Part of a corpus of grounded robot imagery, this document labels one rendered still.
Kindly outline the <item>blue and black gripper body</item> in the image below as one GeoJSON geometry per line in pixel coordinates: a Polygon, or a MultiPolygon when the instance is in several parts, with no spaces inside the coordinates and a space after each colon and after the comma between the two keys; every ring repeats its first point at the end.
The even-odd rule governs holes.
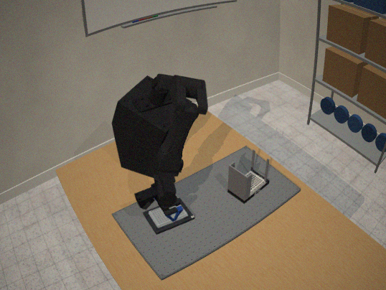
{"type": "Polygon", "coordinates": [[[162,209],[162,211],[164,212],[164,214],[166,215],[166,216],[168,216],[168,215],[170,215],[170,214],[173,214],[173,213],[175,213],[175,212],[178,212],[178,210],[176,209],[176,207],[173,207],[173,206],[178,206],[178,205],[180,205],[180,201],[179,201],[179,199],[177,198],[177,196],[176,196],[176,202],[175,202],[175,204],[173,204],[172,206],[170,206],[170,207],[173,207],[173,208],[171,208],[170,209],[170,207],[164,207],[164,206],[160,206],[160,204],[158,203],[158,205],[159,205],[159,207],[162,209]]]}

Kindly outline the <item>white well plate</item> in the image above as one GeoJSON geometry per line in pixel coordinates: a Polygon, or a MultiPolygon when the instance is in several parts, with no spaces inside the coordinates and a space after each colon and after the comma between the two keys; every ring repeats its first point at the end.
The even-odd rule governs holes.
{"type": "MultiPolygon", "coordinates": [[[[252,171],[248,172],[245,176],[248,176],[249,174],[253,173],[252,171]]],[[[254,193],[259,187],[261,187],[265,183],[264,179],[253,173],[251,188],[250,188],[250,195],[254,193]]]]}

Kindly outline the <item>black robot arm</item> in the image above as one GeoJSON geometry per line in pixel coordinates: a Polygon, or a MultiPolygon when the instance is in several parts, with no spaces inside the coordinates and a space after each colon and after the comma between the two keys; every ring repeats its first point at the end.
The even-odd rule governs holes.
{"type": "Polygon", "coordinates": [[[175,177],[178,177],[184,166],[182,159],[184,143],[198,115],[206,115],[208,109],[204,80],[158,74],[152,80],[151,88],[151,94],[132,100],[132,104],[139,113],[172,103],[175,111],[167,137],[159,148],[154,161],[155,184],[135,193],[138,206],[145,210],[155,201],[154,197],[160,206],[169,207],[175,204],[174,183],[176,182],[175,177]],[[187,102],[186,98],[196,99],[198,107],[195,103],[187,102]]]}

